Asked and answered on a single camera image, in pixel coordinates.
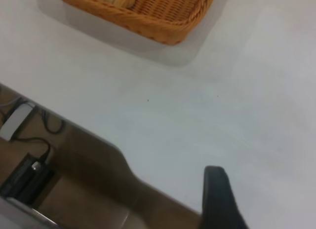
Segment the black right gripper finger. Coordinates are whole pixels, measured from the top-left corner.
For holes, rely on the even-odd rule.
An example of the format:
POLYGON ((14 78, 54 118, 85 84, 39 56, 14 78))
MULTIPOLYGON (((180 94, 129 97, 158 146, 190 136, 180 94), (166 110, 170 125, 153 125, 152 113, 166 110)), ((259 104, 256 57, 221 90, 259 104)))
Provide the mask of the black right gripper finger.
POLYGON ((204 170, 201 229, 247 229, 230 185, 229 177, 220 166, 204 170))

